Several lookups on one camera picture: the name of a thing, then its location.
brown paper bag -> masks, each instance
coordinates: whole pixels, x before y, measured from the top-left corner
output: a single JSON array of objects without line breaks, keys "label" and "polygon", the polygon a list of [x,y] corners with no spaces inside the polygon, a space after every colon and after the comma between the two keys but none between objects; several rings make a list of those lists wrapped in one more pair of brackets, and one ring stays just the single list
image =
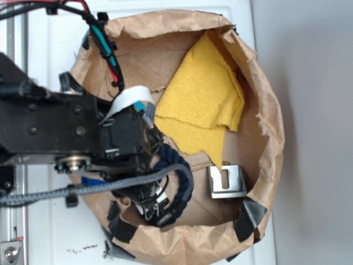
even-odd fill
[{"label": "brown paper bag", "polygon": [[[223,161],[242,165],[248,196],[232,202],[210,198],[204,153],[183,155],[190,163],[195,188],[192,200],[175,224],[162,229],[148,226],[129,199],[111,193],[84,197],[113,243],[136,261],[151,264],[210,264],[252,246],[264,236],[280,180],[284,129],[279,103],[261,70],[255,52],[221,15],[186,10],[164,10],[108,21],[105,30],[118,45],[125,87],[142,84],[156,102],[187,51],[205,30],[214,30],[223,55],[237,74],[245,94],[245,109],[237,133],[226,133]],[[81,48],[72,69],[76,80],[93,95],[112,100],[117,88],[106,62],[90,40]],[[166,142],[173,145],[171,139]],[[170,178],[172,198],[178,178]],[[79,177],[72,176],[75,183]]]}]

black metal plate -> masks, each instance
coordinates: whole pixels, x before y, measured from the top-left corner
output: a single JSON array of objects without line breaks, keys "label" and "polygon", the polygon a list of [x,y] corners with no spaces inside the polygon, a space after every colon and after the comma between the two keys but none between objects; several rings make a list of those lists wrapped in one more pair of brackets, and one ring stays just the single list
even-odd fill
[{"label": "black metal plate", "polygon": [[15,186],[15,167],[0,166],[0,192],[5,191],[3,195],[9,194]]}]

black connector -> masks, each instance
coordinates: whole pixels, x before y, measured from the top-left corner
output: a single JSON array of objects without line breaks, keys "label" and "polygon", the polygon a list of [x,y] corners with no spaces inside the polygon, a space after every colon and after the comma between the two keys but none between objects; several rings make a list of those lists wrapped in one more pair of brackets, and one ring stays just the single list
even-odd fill
[{"label": "black connector", "polygon": [[121,81],[117,81],[117,82],[112,82],[111,85],[113,87],[119,87],[119,92],[122,92],[122,90],[124,89],[124,82]]},{"label": "black connector", "polygon": [[101,22],[101,24],[103,26],[107,25],[108,20],[109,20],[109,16],[108,16],[107,12],[98,12],[97,18],[98,18],[98,21]]},{"label": "black connector", "polygon": [[171,206],[164,214],[160,215],[159,219],[156,221],[156,225],[158,227],[168,225],[169,220],[175,217],[185,206],[186,202],[183,200],[179,201],[175,206]]},{"label": "black connector", "polygon": [[57,15],[57,8],[56,7],[47,7],[45,8],[47,15]]},{"label": "black connector", "polygon": [[75,185],[68,185],[67,186],[68,190],[69,190],[69,194],[66,197],[66,207],[70,208],[70,207],[76,207],[78,205],[78,198],[76,195],[76,188]]}]

yellow fabric scrap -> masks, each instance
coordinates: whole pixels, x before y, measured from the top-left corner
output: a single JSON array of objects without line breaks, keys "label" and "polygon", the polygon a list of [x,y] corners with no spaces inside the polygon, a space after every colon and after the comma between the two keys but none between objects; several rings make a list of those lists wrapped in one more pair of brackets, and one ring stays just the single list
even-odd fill
[{"label": "yellow fabric scrap", "polygon": [[186,54],[156,109],[156,125],[188,155],[204,151],[220,169],[226,126],[244,109],[238,80],[207,31]]}]

silver metal clip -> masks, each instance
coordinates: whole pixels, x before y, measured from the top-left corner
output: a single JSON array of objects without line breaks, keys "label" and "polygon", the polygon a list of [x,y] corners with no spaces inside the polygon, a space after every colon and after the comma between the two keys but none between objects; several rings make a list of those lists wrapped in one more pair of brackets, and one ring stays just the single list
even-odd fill
[{"label": "silver metal clip", "polygon": [[240,165],[222,166],[228,173],[228,188],[222,185],[222,173],[216,166],[208,168],[212,199],[227,199],[245,197],[247,189],[244,174]]}]

